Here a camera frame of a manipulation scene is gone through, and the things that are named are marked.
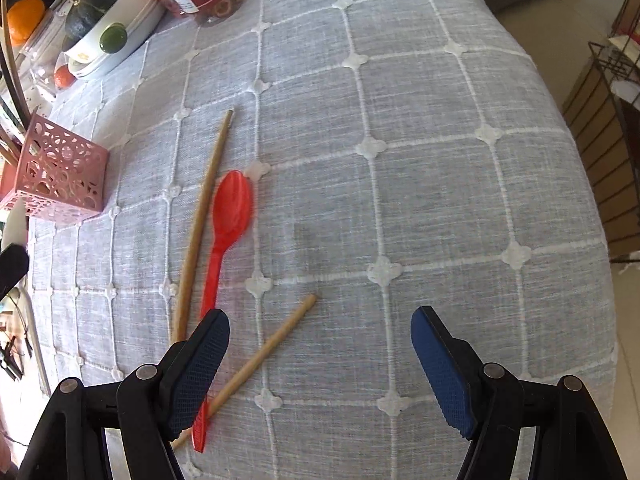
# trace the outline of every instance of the black cable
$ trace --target black cable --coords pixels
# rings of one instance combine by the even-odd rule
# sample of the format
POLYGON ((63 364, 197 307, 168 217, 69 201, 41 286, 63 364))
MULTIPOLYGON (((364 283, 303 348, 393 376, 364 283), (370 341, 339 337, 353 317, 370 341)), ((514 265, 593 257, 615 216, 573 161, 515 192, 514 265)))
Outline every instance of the black cable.
POLYGON ((6 434, 6 432, 2 432, 2 435, 5 437, 5 439, 10 440, 11 442, 14 442, 16 444, 19 444, 20 446, 24 446, 24 447, 29 447, 27 444, 23 444, 21 442, 18 442, 17 440, 12 439, 9 435, 6 434))
POLYGON ((22 315, 22 311, 20 310, 20 307, 18 306, 17 303, 15 303, 15 300, 14 298, 11 297, 11 295, 7 294, 6 296, 15 305, 15 310, 18 313, 18 316, 20 317, 20 322, 22 323, 22 327, 24 328, 24 335, 27 335, 29 333, 29 327, 27 326, 27 323, 24 320, 24 316, 22 315))

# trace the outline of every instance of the wooden chopstick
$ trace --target wooden chopstick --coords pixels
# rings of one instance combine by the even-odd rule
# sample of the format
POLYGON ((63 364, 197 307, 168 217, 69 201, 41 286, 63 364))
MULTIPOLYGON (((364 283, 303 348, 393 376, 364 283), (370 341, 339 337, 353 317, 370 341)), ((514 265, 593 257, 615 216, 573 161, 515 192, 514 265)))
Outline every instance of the wooden chopstick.
POLYGON ((18 161, 15 159, 14 154, 9 150, 4 149, 2 146, 0 146, 0 156, 2 156, 4 161, 10 166, 13 166, 14 168, 18 167, 18 161))
POLYGON ((12 138, 9 137, 7 132, 4 130, 2 126, 0 126, 0 140, 3 140, 6 146, 9 148, 11 153, 14 154, 15 160, 18 161, 20 159, 20 150, 18 146, 15 145, 12 138))
POLYGON ((51 387, 49 386, 49 379, 47 379, 47 369, 44 367, 44 359, 42 358, 42 349, 40 348, 40 340, 38 339, 36 320, 33 316, 33 302, 31 301, 31 296, 24 288, 24 281, 25 280, 22 279, 16 286, 18 287, 18 290, 20 290, 20 295, 24 298, 24 310, 27 317, 27 325, 29 326, 29 336, 31 337, 31 344, 33 345, 33 355, 36 358, 36 363, 38 365, 40 380, 44 385, 44 391, 47 394, 47 397, 50 397, 51 387))
POLYGON ((18 117, 20 117, 20 120, 22 121, 22 126, 28 128, 29 107, 27 106, 27 101, 24 98, 24 92, 22 91, 22 85, 20 84, 20 76, 18 76, 18 69, 15 66, 14 50, 11 45, 11 36, 9 34, 9 20, 6 16, 6 0, 0 0, 0 13, 2 15, 2 57, 4 58, 4 62, 1 63, 2 74, 4 75, 6 86, 9 89, 9 95, 14 102, 15 110, 18 112, 18 117))
MULTIPOLYGON (((219 393, 209 401, 209 411, 207 412, 207 418, 211 418, 225 402, 229 400, 240 386, 242 386, 246 380, 260 367, 265 359, 273 352, 289 333, 296 327, 305 314, 316 304, 318 297, 315 294, 309 294, 300 303, 300 306, 293 311, 293 313, 287 317, 285 322, 280 326, 276 332, 267 339, 267 342, 260 347, 260 349, 249 359, 238 372, 231 377, 231 379, 222 387, 219 393)), ((171 446, 176 449, 181 446, 190 436, 191 428, 184 430, 178 438, 176 438, 171 446)))
POLYGON ((222 153, 225 149, 226 137, 229 133, 229 125, 233 110, 228 110, 225 119, 220 126, 218 141, 216 147, 211 154, 207 173, 202 181, 200 188, 200 198, 198 200, 198 208, 193 216, 191 224, 191 236, 189 247, 182 263, 182 272, 180 273, 180 287, 178 289, 178 297, 174 311, 174 326, 172 329, 171 342, 175 343, 186 339, 187 323, 189 321, 189 309, 191 306, 191 289, 193 288, 193 280, 198 266, 198 254, 200 253, 200 243, 202 242, 202 231, 207 220, 207 212, 209 211, 209 202, 213 194, 213 188, 216 183, 216 174, 222 159, 222 153))
POLYGON ((2 110, 4 110, 4 113, 7 114, 7 117, 9 117, 9 120, 14 124, 16 128, 18 128, 18 131, 23 135, 26 134, 27 130, 24 129, 24 126, 22 126, 20 120, 14 115, 11 108, 9 108, 9 105, 1 97, 0 104, 2 105, 2 110))

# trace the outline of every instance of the table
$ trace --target table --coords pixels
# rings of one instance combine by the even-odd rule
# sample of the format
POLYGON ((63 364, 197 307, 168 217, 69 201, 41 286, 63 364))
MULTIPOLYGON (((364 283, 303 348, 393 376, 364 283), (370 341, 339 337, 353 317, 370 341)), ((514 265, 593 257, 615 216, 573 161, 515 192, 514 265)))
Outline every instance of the table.
MULTIPOLYGON (((248 171, 255 218, 223 264, 232 336, 212 390, 303 296, 322 300, 216 415, 206 453, 180 452, 189 476, 451 478, 466 444, 410 343, 423 304, 521 378, 578 374, 606 415, 602 227, 535 66, 481 0, 245 0, 215 27, 165 20, 104 80, 62 94, 52 120, 110 162, 103 214, 34 223, 52 383, 119 380, 164 354, 228 108, 220 174, 248 171)), ((194 316, 210 244, 207 229, 194 316)), ((527 469, 519 458, 514 474, 527 469)))

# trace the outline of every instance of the pink utensil holder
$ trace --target pink utensil holder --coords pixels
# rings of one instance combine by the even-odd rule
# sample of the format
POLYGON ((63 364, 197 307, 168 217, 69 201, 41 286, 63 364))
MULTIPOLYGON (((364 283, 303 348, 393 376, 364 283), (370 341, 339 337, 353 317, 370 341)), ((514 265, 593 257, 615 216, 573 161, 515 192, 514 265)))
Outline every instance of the pink utensil holder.
POLYGON ((4 165, 0 209, 18 198, 27 216, 73 224, 102 211, 102 188, 109 152, 34 114, 18 167, 4 165))

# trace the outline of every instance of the blue gripper pad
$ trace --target blue gripper pad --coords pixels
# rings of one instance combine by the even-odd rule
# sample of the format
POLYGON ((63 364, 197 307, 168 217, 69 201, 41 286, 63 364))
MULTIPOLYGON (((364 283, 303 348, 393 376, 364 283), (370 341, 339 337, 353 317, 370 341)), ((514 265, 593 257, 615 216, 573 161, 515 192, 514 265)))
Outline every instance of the blue gripper pad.
POLYGON ((218 308, 209 310, 162 377, 159 390, 161 404, 169 411, 165 424, 169 440, 193 425, 228 344, 226 314, 218 308))
POLYGON ((471 440, 476 430, 476 418, 471 407, 469 384, 422 308, 411 318, 411 341, 447 424, 471 440))

